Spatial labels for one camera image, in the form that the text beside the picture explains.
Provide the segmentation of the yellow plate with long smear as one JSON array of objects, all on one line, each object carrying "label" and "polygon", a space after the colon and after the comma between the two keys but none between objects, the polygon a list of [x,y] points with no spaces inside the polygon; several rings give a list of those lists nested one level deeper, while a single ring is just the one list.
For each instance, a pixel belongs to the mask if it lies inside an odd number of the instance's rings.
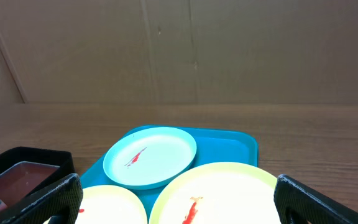
[{"label": "yellow plate with long smear", "polygon": [[115,185],[83,189],[75,224],[147,224],[140,199],[130,190]]}]

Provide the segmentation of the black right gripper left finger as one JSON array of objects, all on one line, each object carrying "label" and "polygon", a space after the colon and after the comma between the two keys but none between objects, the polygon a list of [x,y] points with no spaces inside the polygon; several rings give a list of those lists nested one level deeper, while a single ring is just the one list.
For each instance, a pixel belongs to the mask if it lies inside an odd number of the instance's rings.
[{"label": "black right gripper left finger", "polygon": [[0,224],[74,224],[82,199],[80,177],[72,173],[0,211]]}]

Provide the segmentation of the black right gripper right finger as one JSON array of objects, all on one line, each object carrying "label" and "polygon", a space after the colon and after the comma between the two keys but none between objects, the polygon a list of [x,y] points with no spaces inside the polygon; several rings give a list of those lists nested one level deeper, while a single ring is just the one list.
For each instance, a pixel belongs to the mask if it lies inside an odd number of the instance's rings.
[{"label": "black right gripper right finger", "polygon": [[282,224],[358,224],[358,212],[287,175],[277,178],[274,203]]}]

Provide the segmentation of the yellow plate with small smear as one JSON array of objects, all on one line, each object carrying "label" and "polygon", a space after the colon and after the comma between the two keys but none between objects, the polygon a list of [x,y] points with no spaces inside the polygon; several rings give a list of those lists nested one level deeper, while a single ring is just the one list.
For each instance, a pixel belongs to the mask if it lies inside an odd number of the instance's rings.
[{"label": "yellow plate with small smear", "polygon": [[195,167],[163,189],[149,223],[279,223],[276,183],[272,174],[238,162]]}]

